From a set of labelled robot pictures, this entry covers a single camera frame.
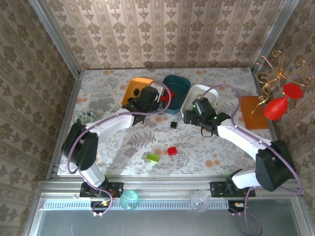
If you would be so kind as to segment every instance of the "floral tablecloth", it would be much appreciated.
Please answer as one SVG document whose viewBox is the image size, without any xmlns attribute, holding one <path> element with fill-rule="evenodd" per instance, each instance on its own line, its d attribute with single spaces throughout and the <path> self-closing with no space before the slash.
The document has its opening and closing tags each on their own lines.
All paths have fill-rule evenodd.
<svg viewBox="0 0 315 236">
<path fill-rule="evenodd" d="M 116 112 L 121 107 L 131 79 L 146 77 L 162 81 L 170 74 L 188 78 L 191 85 L 227 84 L 235 87 L 243 96 L 257 94 L 248 68 L 92 70 L 84 74 L 71 124 L 83 111 L 93 112 L 97 119 Z M 231 114 L 237 105 L 236 94 L 225 87 L 219 87 L 217 91 L 217 113 Z M 177 129 L 170 128 L 171 121 L 178 123 Z M 236 121 L 244 125 L 240 111 Z M 255 133 L 270 138 L 267 129 Z M 178 154 L 169 156 L 167 149 L 172 146 L 177 148 Z M 148 153 L 159 155 L 160 161 L 147 161 Z M 113 134 L 99 144 L 96 162 L 108 175 L 225 175 L 239 168 L 254 166 L 249 155 L 233 143 L 215 135 L 202 137 L 200 127 L 184 124 L 180 113 L 146 117 L 144 124 Z M 61 158 L 58 174 L 68 174 L 65 156 Z"/>
</svg>

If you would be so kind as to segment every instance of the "green cube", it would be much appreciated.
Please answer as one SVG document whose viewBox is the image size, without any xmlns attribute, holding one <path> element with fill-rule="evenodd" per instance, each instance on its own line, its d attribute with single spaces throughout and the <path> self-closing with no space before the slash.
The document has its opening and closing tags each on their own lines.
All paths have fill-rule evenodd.
<svg viewBox="0 0 315 236">
<path fill-rule="evenodd" d="M 153 162 L 158 162 L 159 161 L 159 156 L 149 153 L 147 155 L 147 160 L 153 161 Z"/>
</svg>

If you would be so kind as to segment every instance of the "patterned wallpaper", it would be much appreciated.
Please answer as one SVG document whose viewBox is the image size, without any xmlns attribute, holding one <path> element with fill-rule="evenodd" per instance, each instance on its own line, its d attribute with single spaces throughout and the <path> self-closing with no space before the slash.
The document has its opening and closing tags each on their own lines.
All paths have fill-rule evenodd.
<svg viewBox="0 0 315 236">
<path fill-rule="evenodd" d="M 287 71 L 298 69 L 298 60 L 307 61 L 307 73 L 289 78 L 300 83 L 305 76 L 315 79 L 315 0 L 300 0 L 273 50 L 285 52 Z M 272 60 L 274 65 L 281 60 Z M 304 185 L 304 197 L 315 222 L 315 88 L 303 88 L 301 99 L 289 99 L 288 111 L 276 122 L 281 138 L 289 145 L 295 166 Z M 281 96 L 275 91 L 275 97 Z"/>
<path fill-rule="evenodd" d="M 284 0 L 42 0 L 81 70 L 249 67 Z"/>
<path fill-rule="evenodd" d="M 0 0 L 0 235 L 22 235 L 74 79 L 27 0 Z"/>
</svg>

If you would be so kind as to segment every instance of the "teal glass cup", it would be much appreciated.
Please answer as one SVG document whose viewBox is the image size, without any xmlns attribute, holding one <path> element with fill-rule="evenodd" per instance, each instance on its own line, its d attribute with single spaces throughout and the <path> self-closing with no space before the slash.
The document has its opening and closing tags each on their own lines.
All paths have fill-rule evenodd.
<svg viewBox="0 0 315 236">
<path fill-rule="evenodd" d="M 139 202 L 138 195 L 136 194 L 135 191 L 132 190 L 124 191 L 123 194 L 120 196 L 119 201 L 120 206 L 126 210 L 133 210 L 137 208 L 138 202 Z"/>
</svg>

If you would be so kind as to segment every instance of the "white bowl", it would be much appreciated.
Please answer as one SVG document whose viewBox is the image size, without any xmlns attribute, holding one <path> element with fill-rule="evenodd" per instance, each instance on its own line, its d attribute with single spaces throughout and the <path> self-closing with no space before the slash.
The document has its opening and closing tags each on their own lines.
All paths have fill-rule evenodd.
<svg viewBox="0 0 315 236">
<path fill-rule="evenodd" d="M 192 110 L 192 102 L 196 100 L 196 98 L 199 95 L 203 94 L 208 89 L 209 87 L 204 86 L 204 85 L 194 85 L 190 88 L 187 94 L 187 97 L 181 107 L 181 114 L 183 118 L 184 118 L 184 112 L 186 110 Z M 207 92 L 204 97 L 206 97 L 209 100 L 211 106 L 214 108 L 215 105 L 217 104 L 219 94 L 215 89 L 212 89 L 209 92 Z"/>
</svg>

